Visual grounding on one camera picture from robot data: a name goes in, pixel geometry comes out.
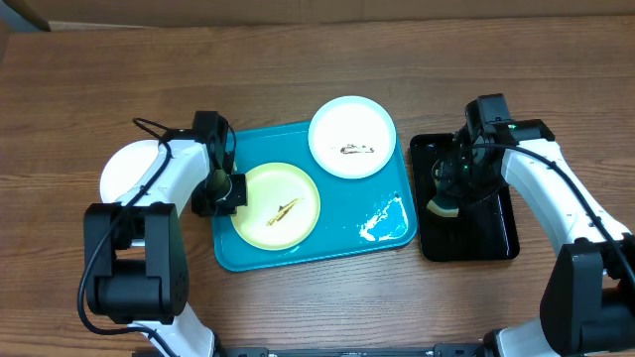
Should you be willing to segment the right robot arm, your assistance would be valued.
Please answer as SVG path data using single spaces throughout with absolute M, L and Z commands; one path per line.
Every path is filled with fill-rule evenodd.
M 501 94 L 465 107 L 465 125 L 431 170 L 428 212 L 457 218 L 514 187 L 558 257 L 537 318 L 492 332 L 491 356 L 585 356 L 634 346 L 634 236 L 593 198 L 540 119 L 516 121 Z

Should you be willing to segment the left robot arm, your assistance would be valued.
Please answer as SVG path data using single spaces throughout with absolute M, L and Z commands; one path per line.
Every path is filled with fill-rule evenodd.
M 158 155 L 126 192 L 84 213 L 78 317 L 97 335 L 140 333 L 164 356 L 222 356 L 216 334 L 188 303 L 180 215 L 187 204 L 200 217 L 246 205 L 235 132 L 216 111 L 196 112 L 189 129 L 133 122 L 156 139 Z

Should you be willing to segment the yellow-green plate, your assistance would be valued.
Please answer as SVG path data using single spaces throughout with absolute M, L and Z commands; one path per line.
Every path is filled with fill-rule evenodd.
M 267 251 L 294 247 L 314 230 L 320 215 L 318 188 L 300 168 L 268 163 L 246 174 L 247 204 L 231 217 L 248 244 Z

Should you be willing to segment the white plate with blue rim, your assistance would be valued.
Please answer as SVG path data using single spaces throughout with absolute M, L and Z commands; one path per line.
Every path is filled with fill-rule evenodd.
M 308 131 L 310 152 L 328 173 L 364 179 L 391 159 L 397 133 L 390 114 L 377 102 L 356 95 L 334 98 L 314 115 Z

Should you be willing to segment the dark chair leg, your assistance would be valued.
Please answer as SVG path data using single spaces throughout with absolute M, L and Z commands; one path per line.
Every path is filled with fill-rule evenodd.
M 26 0 L 1 0 L 1 19 L 12 32 L 49 32 L 49 22 L 39 15 Z

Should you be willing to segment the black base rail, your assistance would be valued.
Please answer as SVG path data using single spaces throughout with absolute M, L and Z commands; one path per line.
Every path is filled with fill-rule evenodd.
M 439 343 L 433 347 L 335 348 L 270 350 L 265 347 L 224 348 L 215 356 L 226 357 L 493 357 L 482 343 Z

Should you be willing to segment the green and yellow sponge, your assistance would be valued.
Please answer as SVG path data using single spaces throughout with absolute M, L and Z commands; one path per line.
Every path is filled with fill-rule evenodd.
M 459 214 L 458 204 L 455 200 L 438 194 L 431 198 L 426 209 L 441 218 L 456 218 Z

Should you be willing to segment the black plastic tray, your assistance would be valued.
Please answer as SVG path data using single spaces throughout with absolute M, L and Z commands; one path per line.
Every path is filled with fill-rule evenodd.
M 457 218 L 427 210 L 436 194 L 433 164 L 450 148 L 452 134 L 420 134 L 410 141 L 420 249 L 432 262 L 512 260 L 520 244 L 507 186 L 467 209 Z

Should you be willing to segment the teal plastic tray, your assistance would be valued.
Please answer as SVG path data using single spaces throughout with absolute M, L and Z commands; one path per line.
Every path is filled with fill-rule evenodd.
M 321 208 L 308 238 L 280 251 L 245 242 L 228 216 L 212 218 L 214 254 L 224 269 L 245 272 L 371 253 L 406 246 L 416 236 L 417 214 L 401 146 L 373 176 L 338 178 L 314 160 L 309 126 L 306 121 L 236 133 L 241 173 L 267 163 L 294 165 L 317 185 Z

